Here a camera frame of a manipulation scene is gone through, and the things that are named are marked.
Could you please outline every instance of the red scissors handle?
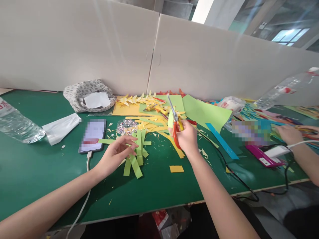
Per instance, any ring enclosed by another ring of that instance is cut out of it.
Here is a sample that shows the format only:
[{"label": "red scissors handle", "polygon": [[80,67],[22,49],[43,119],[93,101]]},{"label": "red scissors handle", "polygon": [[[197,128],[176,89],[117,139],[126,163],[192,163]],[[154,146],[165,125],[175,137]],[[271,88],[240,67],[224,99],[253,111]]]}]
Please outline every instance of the red scissors handle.
[{"label": "red scissors handle", "polygon": [[179,143],[178,143],[177,132],[179,132],[178,122],[174,121],[174,124],[173,124],[173,138],[174,138],[174,142],[175,142],[175,144],[176,144],[176,147],[177,147],[178,149],[182,150],[181,147],[180,147],[180,145],[179,145]]}]

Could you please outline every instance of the forearm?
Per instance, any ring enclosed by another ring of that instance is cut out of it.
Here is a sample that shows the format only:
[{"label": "forearm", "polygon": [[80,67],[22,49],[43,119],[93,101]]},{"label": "forearm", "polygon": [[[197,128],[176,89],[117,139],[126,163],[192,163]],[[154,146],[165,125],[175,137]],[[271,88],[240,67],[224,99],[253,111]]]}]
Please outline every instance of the forearm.
[{"label": "forearm", "polygon": [[309,176],[310,180],[319,186],[319,155],[306,144],[300,144],[291,148],[296,162]]},{"label": "forearm", "polygon": [[187,157],[192,164],[219,238],[259,238],[200,153],[188,154]]},{"label": "forearm", "polygon": [[39,238],[72,205],[102,180],[94,169],[0,222],[3,238]]}]

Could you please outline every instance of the green tabletop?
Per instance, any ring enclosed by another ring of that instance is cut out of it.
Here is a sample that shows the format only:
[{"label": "green tabletop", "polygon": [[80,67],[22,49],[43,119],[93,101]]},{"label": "green tabletop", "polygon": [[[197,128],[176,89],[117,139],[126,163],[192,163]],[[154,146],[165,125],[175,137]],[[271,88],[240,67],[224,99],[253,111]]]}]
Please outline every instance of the green tabletop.
[{"label": "green tabletop", "polygon": [[[12,91],[1,97],[39,126],[74,113],[62,93]],[[305,124],[318,125],[318,121],[284,107],[281,108],[271,111],[297,118]],[[86,155],[79,154],[78,148],[88,120],[98,117],[89,117],[88,112],[78,115],[82,118],[82,122],[60,143],[53,146],[46,138],[33,144],[23,144],[0,133],[2,149],[0,221],[86,172]],[[110,129],[114,130],[117,122],[124,117],[106,116],[103,118],[107,120],[107,125],[113,123]],[[199,129],[207,132],[209,138],[218,143],[208,130],[201,126]],[[282,170],[265,168],[246,150],[243,143],[238,138],[234,138],[226,129],[221,130],[221,136],[240,158],[240,160],[230,159],[225,150],[220,147],[226,161],[253,190],[285,184]],[[130,176],[125,177],[123,176],[124,164],[121,165],[113,174],[92,189],[79,223],[139,214],[203,200],[188,159],[186,157],[180,159],[171,143],[161,135],[157,138],[152,133],[148,133],[146,140],[152,141],[152,146],[146,146],[150,155],[144,159],[145,164],[141,166],[143,176],[136,179],[131,170]],[[208,154],[212,169],[229,194],[248,191],[231,174],[226,173],[222,159],[210,143],[201,138],[198,144],[199,148],[204,149]],[[90,168],[99,162],[106,147],[107,145],[102,152],[93,154]],[[185,172],[171,173],[170,165],[182,165]],[[294,173],[288,171],[288,178],[291,182],[307,178],[296,163],[293,163],[291,167],[294,170]],[[54,227],[72,224],[85,197],[67,211]]]}]

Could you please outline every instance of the scissors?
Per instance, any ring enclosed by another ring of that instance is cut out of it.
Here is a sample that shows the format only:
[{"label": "scissors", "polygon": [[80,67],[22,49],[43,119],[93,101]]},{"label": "scissors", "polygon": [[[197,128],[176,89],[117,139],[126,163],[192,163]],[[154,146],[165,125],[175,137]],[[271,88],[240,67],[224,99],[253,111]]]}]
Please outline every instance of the scissors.
[{"label": "scissors", "polygon": [[184,127],[183,127],[183,123],[179,120],[175,110],[174,110],[174,107],[173,107],[173,104],[172,102],[170,101],[170,98],[169,98],[169,94],[167,94],[167,98],[168,98],[168,101],[169,101],[169,104],[170,104],[170,107],[171,107],[171,110],[170,110],[170,114],[173,114],[173,118],[174,118],[174,124],[173,124],[173,138],[174,138],[174,142],[176,144],[176,147],[178,149],[181,149],[179,143],[178,143],[178,140],[177,140],[177,132],[181,132],[184,130]]}]

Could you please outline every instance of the smartphone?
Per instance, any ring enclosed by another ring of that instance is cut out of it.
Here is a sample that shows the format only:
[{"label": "smartphone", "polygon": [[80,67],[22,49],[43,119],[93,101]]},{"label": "smartphone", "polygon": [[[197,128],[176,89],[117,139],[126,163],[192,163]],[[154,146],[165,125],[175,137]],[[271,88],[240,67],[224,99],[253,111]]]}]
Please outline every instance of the smartphone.
[{"label": "smartphone", "polygon": [[97,143],[98,139],[103,139],[106,131],[106,119],[92,119],[87,123],[84,136],[81,140],[79,153],[97,152],[103,150],[103,144]]}]

